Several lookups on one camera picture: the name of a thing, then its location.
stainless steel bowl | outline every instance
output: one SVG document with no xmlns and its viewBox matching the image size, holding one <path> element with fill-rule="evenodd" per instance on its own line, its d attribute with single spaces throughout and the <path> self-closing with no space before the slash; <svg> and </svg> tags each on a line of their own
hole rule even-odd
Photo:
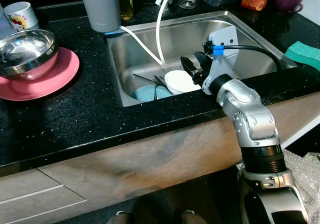
<svg viewBox="0 0 320 224">
<path fill-rule="evenodd" d="M 48 30 L 30 29 L 0 40 L 0 76 L 10 80 L 33 80 L 56 64 L 58 45 Z"/>
</svg>

bubble wrap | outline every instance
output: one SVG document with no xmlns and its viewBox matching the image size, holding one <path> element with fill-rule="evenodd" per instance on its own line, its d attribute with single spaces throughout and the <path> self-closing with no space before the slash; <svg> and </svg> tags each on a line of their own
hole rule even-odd
<svg viewBox="0 0 320 224">
<path fill-rule="evenodd" d="M 283 149 L 286 166 L 291 169 L 310 224 L 320 224 L 320 161 L 307 161 Z"/>
</svg>

purple cup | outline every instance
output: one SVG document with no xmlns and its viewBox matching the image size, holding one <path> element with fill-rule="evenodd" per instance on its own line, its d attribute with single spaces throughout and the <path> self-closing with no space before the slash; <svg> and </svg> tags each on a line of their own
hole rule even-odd
<svg viewBox="0 0 320 224">
<path fill-rule="evenodd" d="M 297 13 L 304 8 L 301 2 L 302 0 L 275 0 L 275 5 L 280 13 Z"/>
</svg>

white bowl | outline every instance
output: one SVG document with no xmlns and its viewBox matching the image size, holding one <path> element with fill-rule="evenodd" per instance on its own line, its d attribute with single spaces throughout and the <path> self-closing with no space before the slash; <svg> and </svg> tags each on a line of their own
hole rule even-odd
<svg viewBox="0 0 320 224">
<path fill-rule="evenodd" d="M 165 74 L 164 80 L 170 92 L 175 95 L 201 89 L 199 85 L 194 84 L 191 76 L 184 70 L 169 71 Z"/>
</svg>

white hose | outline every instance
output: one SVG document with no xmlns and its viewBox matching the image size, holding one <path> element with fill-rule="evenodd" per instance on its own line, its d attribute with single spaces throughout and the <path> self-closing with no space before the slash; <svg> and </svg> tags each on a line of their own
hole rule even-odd
<svg viewBox="0 0 320 224">
<path fill-rule="evenodd" d="M 164 58 L 164 55 L 162 53 L 161 46 L 160 46 L 160 22 L 161 22 L 162 13 L 164 12 L 164 9 L 165 9 L 167 2 L 168 2 L 168 0 L 163 0 L 163 3 L 160 7 L 160 11 L 158 14 L 158 18 L 156 20 L 156 28 L 155 28 L 156 47 L 158 49 L 159 56 L 161 59 L 161 65 L 164 65 L 166 63 L 165 63 L 165 58 Z"/>
<path fill-rule="evenodd" d="M 139 44 L 140 46 L 153 58 L 155 59 L 155 61 L 157 63 L 159 63 L 160 65 L 162 65 L 163 63 L 161 62 L 161 60 L 155 56 L 155 54 L 153 54 L 148 47 L 145 46 L 145 44 L 143 44 L 143 42 L 136 36 L 136 34 L 134 34 L 131 30 L 129 30 L 128 28 L 124 27 L 124 26 L 120 26 L 120 29 L 124 30 L 125 32 L 129 33 Z"/>
</svg>

